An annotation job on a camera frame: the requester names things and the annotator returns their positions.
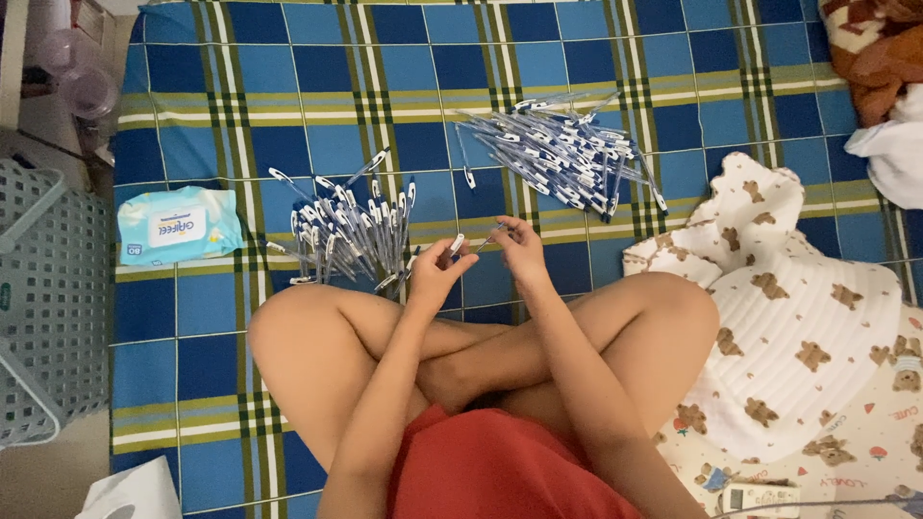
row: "cable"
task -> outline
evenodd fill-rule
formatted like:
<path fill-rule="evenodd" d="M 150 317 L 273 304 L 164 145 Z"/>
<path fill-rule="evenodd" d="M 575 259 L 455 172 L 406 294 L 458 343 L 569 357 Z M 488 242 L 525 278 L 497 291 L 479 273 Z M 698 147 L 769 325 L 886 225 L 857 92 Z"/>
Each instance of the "cable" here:
<path fill-rule="evenodd" d="M 766 510 L 769 508 L 787 508 L 790 506 L 831 506 L 831 505 L 855 505 L 855 504 L 897 504 L 900 502 L 919 502 L 923 505 L 923 498 L 914 497 L 914 498 L 900 498 L 900 499 L 878 499 L 878 500 L 854 500 L 854 501 L 808 501 L 808 502 L 791 502 L 791 503 L 779 503 L 779 504 L 763 504 L 761 506 L 754 506 L 752 508 L 745 508 L 743 510 L 734 510 L 733 512 L 720 513 L 718 515 L 713 515 L 710 519 L 722 519 L 723 517 L 730 517 L 731 515 L 738 515 L 741 513 L 749 514 L 750 512 L 756 512 L 757 510 Z"/>

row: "gray plastic basket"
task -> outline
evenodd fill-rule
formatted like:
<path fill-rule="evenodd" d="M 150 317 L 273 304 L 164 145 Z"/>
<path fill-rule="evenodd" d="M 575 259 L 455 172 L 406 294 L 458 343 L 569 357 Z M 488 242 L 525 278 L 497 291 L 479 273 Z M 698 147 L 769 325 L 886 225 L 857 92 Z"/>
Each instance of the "gray plastic basket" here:
<path fill-rule="evenodd" d="M 0 449 L 109 398 L 109 204 L 0 160 Z"/>

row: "plaid bed sheet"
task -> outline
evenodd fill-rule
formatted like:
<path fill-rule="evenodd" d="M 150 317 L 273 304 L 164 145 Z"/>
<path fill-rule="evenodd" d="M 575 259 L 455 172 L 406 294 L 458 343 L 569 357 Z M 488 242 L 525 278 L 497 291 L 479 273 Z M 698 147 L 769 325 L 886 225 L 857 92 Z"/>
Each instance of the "plaid bed sheet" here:
<path fill-rule="evenodd" d="M 411 245 L 486 235 L 490 217 L 533 223 L 556 289 L 622 275 L 621 251 L 681 225 L 721 159 L 744 151 L 799 174 L 798 227 L 825 254 L 886 263 L 909 301 L 923 284 L 923 212 L 882 200 L 863 160 L 845 83 L 830 68 L 810 0 L 560 3 L 160 3 L 128 48 L 115 202 L 203 186 L 232 189 L 247 247 L 219 259 L 116 271 L 112 466 L 166 455 L 188 516 L 313 517 L 324 471 L 272 402 L 246 348 L 256 308 L 297 265 L 258 240 L 285 239 L 294 195 L 376 151 L 384 188 L 415 175 Z M 621 91 L 599 119 L 631 132 L 670 206 L 622 185 L 609 225 L 537 195 L 453 124 L 523 99 L 574 91 L 576 108 Z M 359 182 L 357 197 L 366 195 Z M 353 286 L 360 290 L 367 284 Z M 452 289 L 442 316 L 525 318 L 496 246 Z"/>

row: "white blanket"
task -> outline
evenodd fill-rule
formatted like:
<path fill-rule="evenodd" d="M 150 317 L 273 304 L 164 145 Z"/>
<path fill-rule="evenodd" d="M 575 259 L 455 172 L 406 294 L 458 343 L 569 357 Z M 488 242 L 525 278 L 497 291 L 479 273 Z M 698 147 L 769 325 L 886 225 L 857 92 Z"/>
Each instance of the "white blanket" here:
<path fill-rule="evenodd" d="M 676 426 L 770 463 L 800 451 L 872 376 L 897 335 L 901 288 L 882 266 L 807 242 L 790 170 L 743 153 L 724 169 L 685 227 L 625 251 L 625 273 L 673 272 L 712 293 L 722 328 Z"/>

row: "wet wipes package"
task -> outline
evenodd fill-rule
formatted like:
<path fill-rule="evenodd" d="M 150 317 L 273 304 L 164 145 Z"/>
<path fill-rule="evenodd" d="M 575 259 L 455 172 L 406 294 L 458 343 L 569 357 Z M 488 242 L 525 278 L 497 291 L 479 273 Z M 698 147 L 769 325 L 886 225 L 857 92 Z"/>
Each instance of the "wet wipes package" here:
<path fill-rule="evenodd" d="M 232 191 L 183 187 L 145 193 L 118 209 L 123 265 L 223 256 L 244 246 Z"/>

